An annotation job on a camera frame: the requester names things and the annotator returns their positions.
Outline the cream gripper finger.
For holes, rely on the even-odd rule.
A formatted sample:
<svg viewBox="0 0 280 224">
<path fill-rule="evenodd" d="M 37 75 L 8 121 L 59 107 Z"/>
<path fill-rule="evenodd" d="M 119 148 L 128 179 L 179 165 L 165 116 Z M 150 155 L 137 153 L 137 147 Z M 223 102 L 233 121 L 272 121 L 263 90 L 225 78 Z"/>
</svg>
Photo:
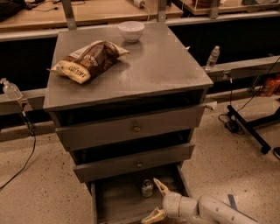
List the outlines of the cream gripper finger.
<svg viewBox="0 0 280 224">
<path fill-rule="evenodd" d="M 141 223 L 142 224 L 153 224 L 155 222 L 159 222 L 159 221 L 163 220 L 165 217 L 166 217 L 166 212 L 163 209 L 159 209 L 158 207 L 156 207 L 150 213 L 150 215 L 148 215 L 147 217 L 145 217 L 141 220 Z"/>
<path fill-rule="evenodd" d="M 165 196 L 167 193 L 170 192 L 169 188 L 164 185 L 159 179 L 154 178 L 153 179 L 154 183 L 156 184 L 158 190 L 160 191 L 160 193 Z"/>
</svg>

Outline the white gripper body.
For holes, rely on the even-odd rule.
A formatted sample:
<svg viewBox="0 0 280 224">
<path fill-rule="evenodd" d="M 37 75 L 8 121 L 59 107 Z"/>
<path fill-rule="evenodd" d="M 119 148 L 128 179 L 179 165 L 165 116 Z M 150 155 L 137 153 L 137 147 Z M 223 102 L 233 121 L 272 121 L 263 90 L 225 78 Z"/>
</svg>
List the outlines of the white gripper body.
<svg viewBox="0 0 280 224">
<path fill-rule="evenodd" d="M 191 219 L 198 214 L 198 201 L 176 192 L 168 192 L 162 205 L 170 218 Z"/>
</svg>

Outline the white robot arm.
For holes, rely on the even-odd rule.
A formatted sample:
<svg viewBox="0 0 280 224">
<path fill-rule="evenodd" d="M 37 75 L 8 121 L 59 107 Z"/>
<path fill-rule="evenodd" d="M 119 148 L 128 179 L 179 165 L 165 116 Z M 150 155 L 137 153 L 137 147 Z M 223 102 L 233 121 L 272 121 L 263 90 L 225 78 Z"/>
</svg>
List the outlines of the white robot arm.
<svg viewBox="0 0 280 224">
<path fill-rule="evenodd" d="M 153 179 L 163 196 L 162 208 L 156 207 L 142 224 L 153 224 L 166 217 L 182 219 L 189 224 L 258 224 L 246 214 L 210 195 L 204 194 L 198 200 L 172 192 L 157 178 Z"/>
</svg>

